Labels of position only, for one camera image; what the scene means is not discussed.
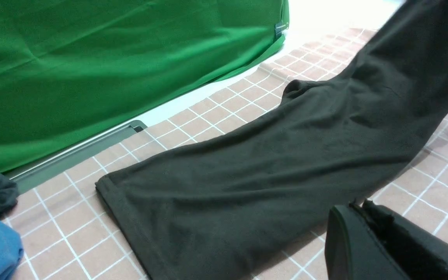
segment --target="grid-patterned floor mat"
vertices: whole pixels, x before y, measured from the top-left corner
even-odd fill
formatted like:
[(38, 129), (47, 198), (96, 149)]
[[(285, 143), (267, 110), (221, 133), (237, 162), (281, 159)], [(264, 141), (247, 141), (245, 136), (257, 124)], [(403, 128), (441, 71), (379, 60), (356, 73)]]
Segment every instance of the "grid-patterned floor mat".
[[(118, 227), (98, 202), (94, 182), (107, 172), (180, 145), (207, 140), (277, 107), (294, 78), (339, 73), (375, 32), (345, 30), (310, 42), (183, 112), (21, 195), (5, 219), (23, 239), (16, 279), (145, 279)], [(372, 197), (448, 242), (448, 116), (413, 167)], [(314, 230), (245, 279), (323, 280), (325, 233)]]

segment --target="green backdrop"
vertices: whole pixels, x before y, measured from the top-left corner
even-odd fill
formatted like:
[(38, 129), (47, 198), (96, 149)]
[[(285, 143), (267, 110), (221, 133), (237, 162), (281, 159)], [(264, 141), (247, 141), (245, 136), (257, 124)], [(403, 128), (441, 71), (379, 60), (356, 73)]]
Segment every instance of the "green backdrop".
[(287, 0), (0, 0), (0, 172), (279, 50)]

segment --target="white grid line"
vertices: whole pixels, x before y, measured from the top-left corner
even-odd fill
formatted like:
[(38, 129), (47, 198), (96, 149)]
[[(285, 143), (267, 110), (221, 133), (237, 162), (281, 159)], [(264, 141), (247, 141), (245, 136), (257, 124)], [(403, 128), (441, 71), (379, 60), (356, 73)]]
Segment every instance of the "white grid line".
[[(9, 227), (11, 227), (11, 221), (9, 220), (8, 217), (6, 217), (6, 220), (7, 220), (7, 223), (8, 223), (8, 225), (9, 225)], [(36, 273), (36, 271), (34, 270), (34, 266), (32, 266), (32, 263), (30, 262), (30, 260), (29, 260), (29, 256), (27, 255), (27, 252), (25, 252), (25, 249), (23, 250), (23, 258), (25, 259), (25, 261), (22, 262), (22, 260), (20, 260), (20, 264), (18, 265), (17, 269), (18, 269), (20, 266), (22, 266), (23, 264), (28, 264), (28, 265), (29, 265), (29, 268), (30, 268), (30, 271), (32, 272), (32, 275), (34, 275), (34, 278), (35, 278), (36, 280), (38, 280), (39, 277), (37, 276), (37, 273)]]
[(62, 236), (63, 240), (65, 243), (67, 243), (68, 248), (70, 249), (70, 251), (72, 252), (73, 258), (74, 260), (77, 260), (77, 262), (79, 263), (80, 267), (82, 268), (82, 271), (84, 271), (84, 274), (86, 275), (86, 277), (91, 280), (91, 276), (89, 275), (87, 269), (84, 267), (84, 265), (82, 264), (82, 262), (80, 261), (80, 259), (77, 257), (77, 254), (75, 253), (75, 250), (72, 248), (72, 246), (70, 245), (69, 241), (65, 238), (65, 235), (62, 231), (62, 229), (60, 228), (60, 226), (58, 225), (58, 223), (56, 222), (55, 218), (53, 218), (53, 215), (51, 214), (51, 212), (49, 211), (48, 207), (46, 207), (46, 205), (44, 204), (41, 196), (37, 193), (36, 189), (32, 189), (32, 191), (34, 191), (34, 193), (37, 195), (37, 198), (39, 198), (39, 200), (41, 201), (42, 205), (44, 206), (44, 209), (46, 210), (46, 212), (48, 213), (48, 215), (51, 217), (51, 221), (53, 222), (53, 224), (55, 225), (55, 227), (58, 229), (58, 232), (60, 233), (60, 235)]

